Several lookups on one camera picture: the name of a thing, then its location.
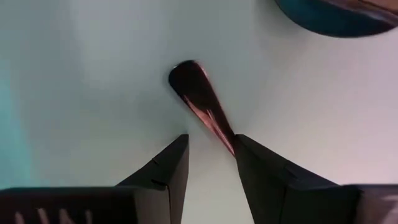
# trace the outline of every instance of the white surface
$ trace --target white surface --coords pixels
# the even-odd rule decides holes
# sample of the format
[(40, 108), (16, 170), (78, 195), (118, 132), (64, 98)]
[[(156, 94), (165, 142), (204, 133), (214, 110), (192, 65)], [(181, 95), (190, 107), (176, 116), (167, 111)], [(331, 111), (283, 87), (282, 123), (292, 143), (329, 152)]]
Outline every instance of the white surface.
[(0, 77), (32, 184), (113, 185), (187, 132), (183, 223), (252, 223), (233, 158), (168, 71), (197, 59), (237, 133), (317, 174), (397, 183), (397, 38), (316, 35), (270, 0), (2, 0)]

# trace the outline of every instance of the shiny copper strip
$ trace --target shiny copper strip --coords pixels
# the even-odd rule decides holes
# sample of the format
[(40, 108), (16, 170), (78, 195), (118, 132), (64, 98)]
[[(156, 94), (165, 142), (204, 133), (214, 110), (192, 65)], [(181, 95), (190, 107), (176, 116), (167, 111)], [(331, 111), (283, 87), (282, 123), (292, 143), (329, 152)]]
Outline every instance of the shiny copper strip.
[(205, 70), (193, 60), (182, 62), (170, 72), (169, 83), (184, 103), (234, 155), (232, 145), (234, 132), (229, 126)]

